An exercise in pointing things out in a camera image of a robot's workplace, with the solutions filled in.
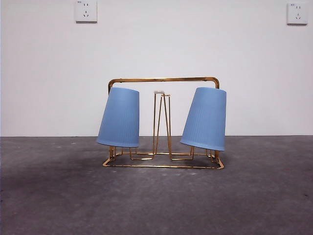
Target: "ribbed cup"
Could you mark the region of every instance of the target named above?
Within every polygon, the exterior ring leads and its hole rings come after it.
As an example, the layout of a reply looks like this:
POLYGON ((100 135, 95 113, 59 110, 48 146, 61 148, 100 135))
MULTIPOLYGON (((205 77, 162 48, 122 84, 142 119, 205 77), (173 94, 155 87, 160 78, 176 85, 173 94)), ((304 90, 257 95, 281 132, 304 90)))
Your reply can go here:
POLYGON ((220 89, 196 89, 181 143, 224 151, 226 92, 220 89))
POLYGON ((111 88, 97 142, 117 147, 139 146, 138 91, 111 88))

